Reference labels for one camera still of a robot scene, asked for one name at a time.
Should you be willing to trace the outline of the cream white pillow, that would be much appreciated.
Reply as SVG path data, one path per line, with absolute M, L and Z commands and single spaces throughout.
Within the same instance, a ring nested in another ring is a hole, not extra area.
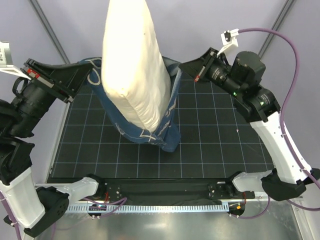
M 171 98 L 171 79 L 144 0 L 111 0 L 102 44 L 101 83 L 124 118 L 154 132 Z

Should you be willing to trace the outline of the dark blue embroidered pillowcase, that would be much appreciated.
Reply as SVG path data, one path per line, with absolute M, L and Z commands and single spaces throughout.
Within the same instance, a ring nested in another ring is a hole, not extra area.
M 78 63 L 90 63 L 92 65 L 92 70 L 86 76 L 84 84 L 88 85 L 99 98 L 101 105 L 106 111 L 106 115 L 120 135 L 130 142 L 156 145 L 163 151 L 172 153 L 177 148 L 181 139 L 179 128 L 174 123 L 174 116 L 182 71 L 179 69 L 180 62 L 165 56 L 162 59 L 170 76 L 171 94 L 168 107 L 165 108 L 164 117 L 154 132 L 139 128 L 127 121 L 111 100 L 109 100 L 101 84 L 101 57 L 85 58 Z

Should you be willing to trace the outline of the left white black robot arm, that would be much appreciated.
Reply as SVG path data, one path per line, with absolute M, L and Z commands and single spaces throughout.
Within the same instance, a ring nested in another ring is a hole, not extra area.
M 68 206 L 86 197 L 101 200 L 105 181 L 88 174 L 60 187 L 35 187 L 31 151 L 33 129 L 55 100 L 70 103 L 93 65 L 87 61 L 49 65 L 28 59 L 12 86 L 14 99 L 0 102 L 0 201 L 7 211 L 4 221 L 37 237 L 58 221 Z

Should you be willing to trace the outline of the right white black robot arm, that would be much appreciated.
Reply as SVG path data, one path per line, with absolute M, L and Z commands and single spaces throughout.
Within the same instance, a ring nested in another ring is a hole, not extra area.
M 275 95 L 260 82 L 266 70 L 252 51 L 239 52 L 232 65 L 226 55 L 209 48 L 201 57 L 181 63 L 179 68 L 195 82 L 212 82 L 234 98 L 233 106 L 250 124 L 267 149 L 274 169 L 265 172 L 237 172 L 228 179 L 225 192 L 237 198 L 243 192 L 264 192 L 273 200 L 287 201 L 301 196 L 320 170 L 311 168 L 288 133 L 281 129 L 281 107 Z

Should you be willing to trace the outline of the black grid mat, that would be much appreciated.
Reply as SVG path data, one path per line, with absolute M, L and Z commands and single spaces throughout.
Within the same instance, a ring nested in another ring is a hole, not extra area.
M 174 123 L 181 139 L 173 152 L 133 143 L 116 130 L 99 98 L 84 86 L 69 107 L 48 180 L 87 174 L 119 179 L 226 178 L 237 171 L 274 167 L 232 98 L 211 83 L 182 77 Z

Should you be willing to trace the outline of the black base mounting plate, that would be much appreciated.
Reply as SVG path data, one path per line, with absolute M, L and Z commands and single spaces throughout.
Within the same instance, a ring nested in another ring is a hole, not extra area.
M 254 199 L 252 191 L 241 193 L 227 178 L 105 178 L 95 198 L 115 201 L 123 197 L 133 205 L 179 205 L 196 200 Z

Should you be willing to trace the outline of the left aluminium corner post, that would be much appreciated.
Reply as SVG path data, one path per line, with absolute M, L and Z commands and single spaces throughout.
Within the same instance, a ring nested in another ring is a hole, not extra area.
M 64 48 L 62 47 L 54 29 L 52 28 L 45 12 L 43 11 L 39 1 L 38 0 L 28 0 L 28 2 L 31 5 L 32 9 L 34 10 L 35 15 L 37 16 L 38 20 L 42 24 L 45 32 L 47 33 L 49 39 L 51 40 L 55 50 L 59 54 L 62 61 L 65 64 L 70 64 L 71 62 L 70 62 Z

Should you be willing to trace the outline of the aluminium corner post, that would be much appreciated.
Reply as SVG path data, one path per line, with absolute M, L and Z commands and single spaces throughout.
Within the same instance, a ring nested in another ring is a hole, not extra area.
M 52 28 L 45 12 L 43 11 L 39 1 L 38 0 L 28 0 L 28 2 L 31 5 L 32 9 L 34 10 L 35 15 L 37 16 L 38 20 L 42 24 L 45 32 L 47 33 L 49 39 L 51 40 L 55 50 L 59 54 L 62 61 L 65 64 L 70 64 L 71 62 L 70 62 L 64 48 L 62 47 L 54 29 Z
M 293 9 L 296 2 L 297 2 L 297 0 L 286 0 L 285 1 L 284 5 L 282 6 L 279 14 L 277 15 L 277 17 L 271 27 L 271 30 L 277 31 L 277 32 L 280 31 L 282 25 L 284 24 L 286 18 L 288 17 L 289 13 Z M 267 50 L 271 46 L 274 38 L 275 38 L 275 35 L 272 33 L 269 33 L 267 35 L 267 37 L 265 38 L 265 40 L 264 40 L 264 42 L 258 52 L 258 55 L 261 58 L 265 55 L 265 53 L 267 52 Z

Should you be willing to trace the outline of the right aluminium corner post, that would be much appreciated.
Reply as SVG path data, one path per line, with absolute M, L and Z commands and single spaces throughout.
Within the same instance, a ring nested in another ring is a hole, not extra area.
M 286 0 L 285 1 L 284 5 L 282 6 L 279 14 L 277 15 L 277 17 L 271 27 L 271 30 L 277 31 L 277 32 L 280 31 L 282 25 L 284 24 L 286 18 L 288 17 L 289 13 L 293 9 L 296 2 L 297 2 L 297 0 Z M 274 38 L 275 38 L 275 35 L 272 33 L 269 33 L 267 35 L 267 37 L 265 38 L 265 40 L 264 40 L 264 42 L 258 52 L 258 55 L 261 58 L 265 55 L 265 53 L 267 52 L 267 50 L 271 46 Z

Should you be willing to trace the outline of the aluminium front rail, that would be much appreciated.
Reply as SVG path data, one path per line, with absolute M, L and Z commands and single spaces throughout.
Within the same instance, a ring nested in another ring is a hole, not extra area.
M 74 183 L 36 183 L 36 187 L 70 187 Z M 271 189 L 269 192 L 265 192 L 271 199 L 275 201 L 287 201 L 300 196 L 295 195 L 293 192 L 288 191 L 279 191 L 279 189 Z

